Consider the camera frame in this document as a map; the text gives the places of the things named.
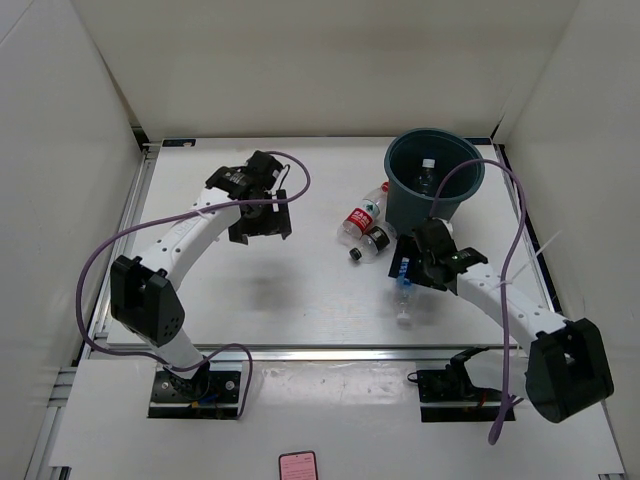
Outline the red label plastic bottle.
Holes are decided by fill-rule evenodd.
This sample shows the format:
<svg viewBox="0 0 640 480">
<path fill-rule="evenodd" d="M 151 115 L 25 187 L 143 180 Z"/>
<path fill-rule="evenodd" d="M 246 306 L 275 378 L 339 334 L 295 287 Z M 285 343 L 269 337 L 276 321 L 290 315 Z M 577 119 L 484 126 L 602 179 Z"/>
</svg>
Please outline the red label plastic bottle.
<svg viewBox="0 0 640 480">
<path fill-rule="evenodd" d="M 381 218 L 386 210 L 388 190 L 389 182 L 385 181 L 360 200 L 337 231 L 337 239 L 341 244 L 357 242 Z"/>
</svg>

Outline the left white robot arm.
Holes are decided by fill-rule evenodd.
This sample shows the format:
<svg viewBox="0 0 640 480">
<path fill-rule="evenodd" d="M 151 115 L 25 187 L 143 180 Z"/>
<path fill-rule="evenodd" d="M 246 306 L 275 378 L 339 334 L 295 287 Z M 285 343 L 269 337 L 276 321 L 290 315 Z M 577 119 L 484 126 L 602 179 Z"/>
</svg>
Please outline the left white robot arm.
<svg viewBox="0 0 640 480">
<path fill-rule="evenodd" d="M 285 166 L 273 155 L 256 151 L 242 165 L 220 167 L 188 213 L 148 248 L 111 265 L 111 316 L 142 339 L 165 369 L 175 375 L 175 388 L 188 400 L 206 395 L 210 377 L 203 355 L 184 331 L 185 310 L 178 290 L 189 270 L 227 233 L 246 245 L 254 236 L 292 232 L 287 196 L 274 185 Z"/>
</svg>

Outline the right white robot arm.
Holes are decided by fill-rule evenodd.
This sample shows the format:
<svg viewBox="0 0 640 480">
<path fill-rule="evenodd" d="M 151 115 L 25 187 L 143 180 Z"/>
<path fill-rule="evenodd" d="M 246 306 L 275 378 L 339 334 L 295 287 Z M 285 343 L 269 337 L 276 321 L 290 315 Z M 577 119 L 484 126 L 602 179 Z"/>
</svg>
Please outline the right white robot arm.
<svg viewBox="0 0 640 480">
<path fill-rule="evenodd" d="M 598 327 L 572 321 L 531 300 L 500 278 L 473 248 L 459 249 L 443 220 L 429 218 L 398 238 L 392 278 L 450 292 L 477 307 L 502 327 L 524 351 L 505 355 L 471 347 L 436 369 L 417 373 L 422 402 L 475 407 L 526 400 L 546 420 L 560 423 L 610 397 L 614 383 Z"/>
</svg>

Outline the blue label plastic bottle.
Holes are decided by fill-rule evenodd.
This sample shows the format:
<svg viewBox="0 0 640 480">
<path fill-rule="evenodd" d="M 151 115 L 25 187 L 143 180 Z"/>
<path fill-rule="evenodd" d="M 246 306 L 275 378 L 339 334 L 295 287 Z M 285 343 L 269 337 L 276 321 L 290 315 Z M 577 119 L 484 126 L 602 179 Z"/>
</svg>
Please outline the blue label plastic bottle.
<svg viewBox="0 0 640 480">
<path fill-rule="evenodd" d="M 403 257 L 395 279 L 396 320 L 402 328 L 410 328 L 413 325 L 414 285 L 408 276 L 409 266 L 410 260 Z"/>
</svg>

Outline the clear unlabelled plastic bottle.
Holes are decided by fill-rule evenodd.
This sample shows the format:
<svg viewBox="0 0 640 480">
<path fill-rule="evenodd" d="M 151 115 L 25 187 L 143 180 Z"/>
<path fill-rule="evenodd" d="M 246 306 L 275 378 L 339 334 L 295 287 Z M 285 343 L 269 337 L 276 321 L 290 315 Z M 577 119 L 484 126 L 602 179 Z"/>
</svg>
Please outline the clear unlabelled plastic bottle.
<svg viewBox="0 0 640 480">
<path fill-rule="evenodd" d="M 436 160 L 433 158 L 423 159 L 419 172 L 412 184 L 413 191 L 420 195 L 432 197 L 437 191 L 439 182 Z"/>
</svg>

